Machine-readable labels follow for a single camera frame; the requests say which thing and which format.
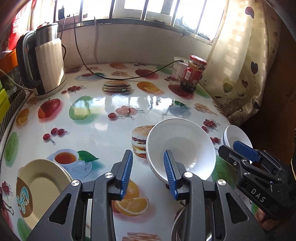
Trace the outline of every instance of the barcode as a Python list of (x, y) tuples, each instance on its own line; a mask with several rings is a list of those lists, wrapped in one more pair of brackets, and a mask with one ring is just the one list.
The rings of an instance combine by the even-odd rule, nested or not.
[(186, 76), (185, 76), (185, 79), (188, 80), (189, 77), (190, 77), (190, 75), (191, 75), (191, 72), (190, 71), (187, 71)]

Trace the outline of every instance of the kettle handle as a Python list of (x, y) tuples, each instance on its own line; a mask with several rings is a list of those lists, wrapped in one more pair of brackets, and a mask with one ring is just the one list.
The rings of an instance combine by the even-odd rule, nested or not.
[(16, 46), (17, 63), (24, 86), (34, 89), (41, 84), (40, 73), (36, 59), (36, 32), (34, 30), (20, 37)]

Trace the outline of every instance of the black cable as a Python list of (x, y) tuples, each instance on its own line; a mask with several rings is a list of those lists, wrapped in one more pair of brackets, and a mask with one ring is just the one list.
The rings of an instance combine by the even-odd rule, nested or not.
[(152, 73), (150, 73), (150, 74), (144, 75), (144, 76), (138, 76), (138, 77), (132, 77), (132, 78), (126, 78), (126, 79), (115, 79), (115, 78), (107, 78), (107, 77), (103, 77), (103, 76), (101, 76), (101, 75), (98, 75), (98, 74), (92, 72), (91, 69), (89, 69), (89, 68), (86, 66), (86, 64), (84, 63), (83, 58), (82, 58), (82, 56), (81, 56), (81, 54), (80, 54), (80, 51), (79, 51), (79, 49), (78, 49), (78, 45), (77, 45), (77, 39), (76, 39), (76, 21), (75, 21), (74, 14), (73, 14), (73, 18), (74, 18), (74, 36), (75, 36), (75, 44), (76, 44), (76, 48), (77, 48), (78, 54), (79, 54), (79, 56), (80, 56), (80, 58), (81, 58), (81, 60), (82, 60), (83, 65), (84, 65), (84, 66), (85, 66), (85, 67), (86, 67), (86, 68), (87, 68), (87, 69), (88, 69), (93, 75), (95, 75), (95, 76), (101, 77), (101, 78), (106, 79), (106, 80), (133, 80), (133, 79), (138, 79), (138, 78), (147, 77), (147, 76), (149, 76), (149, 75), (152, 75), (152, 74), (154, 74), (154, 73), (156, 73), (156, 72), (158, 72), (158, 71), (164, 69), (165, 67), (168, 67), (169, 65), (171, 65), (171, 64), (173, 64), (173, 63), (175, 63), (175, 62), (181, 62), (181, 63), (184, 62), (184, 60), (176, 60), (176, 61), (173, 61), (173, 62), (167, 64), (166, 66), (164, 66), (164, 67), (162, 67), (162, 68), (160, 68), (160, 69), (158, 69), (158, 70), (156, 70), (156, 71), (154, 71), (154, 72), (152, 72)]
[[(62, 41), (63, 31), (64, 31), (64, 27), (65, 27), (65, 21), (66, 21), (66, 17), (64, 18), (64, 22), (63, 22), (63, 27), (62, 27), (62, 32), (61, 32), (61, 41)], [(65, 56), (66, 56), (66, 53), (67, 53), (67, 50), (66, 50), (66, 47), (63, 44), (62, 44), (62, 47), (65, 50), (65, 53), (64, 53), (64, 56), (63, 56), (63, 60), (64, 60)]]

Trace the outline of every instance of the hand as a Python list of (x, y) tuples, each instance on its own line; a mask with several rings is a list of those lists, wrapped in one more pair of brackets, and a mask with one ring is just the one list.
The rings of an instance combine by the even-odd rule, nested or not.
[(271, 230), (274, 226), (276, 226), (280, 221), (279, 220), (272, 220), (272, 219), (267, 219), (266, 218), (266, 214), (258, 208), (256, 214), (255, 214), (255, 218), (258, 221), (258, 223), (260, 224), (260, 226), (265, 229), (266, 231)]

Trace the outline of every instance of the white wall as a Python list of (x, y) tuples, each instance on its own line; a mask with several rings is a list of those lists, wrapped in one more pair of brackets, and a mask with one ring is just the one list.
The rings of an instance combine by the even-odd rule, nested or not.
[[(176, 32), (135, 24), (101, 24), (97, 46), (99, 63), (144, 63), (167, 65), (175, 56), (197, 55), (207, 59), (211, 46)], [(95, 64), (95, 26), (76, 28), (77, 43), (86, 64)], [(74, 29), (64, 30), (62, 43), (67, 49), (65, 67), (81, 65)]]

